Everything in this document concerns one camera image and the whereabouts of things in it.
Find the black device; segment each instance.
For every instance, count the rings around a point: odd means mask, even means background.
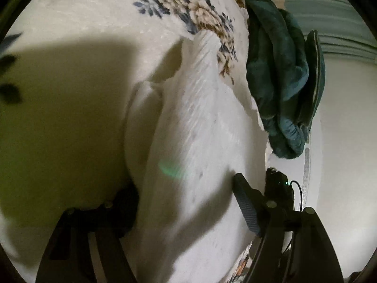
[[[269,180],[275,182],[277,176]],[[331,241],[314,209],[288,210],[252,189],[242,174],[233,177],[232,185],[248,228],[261,238],[244,283],[343,283]],[[138,193],[131,182],[113,202],[94,210],[64,212],[42,257],[36,283],[97,283],[89,232],[95,233],[108,283],[136,283],[119,238],[131,230],[137,205]],[[293,231],[292,248],[282,254],[287,231]],[[7,282],[24,283],[6,259],[0,265],[0,274],[8,278]]]
[[[264,196],[268,200],[275,201],[283,209],[293,211],[295,208],[295,195],[287,176],[272,167],[266,171]]]

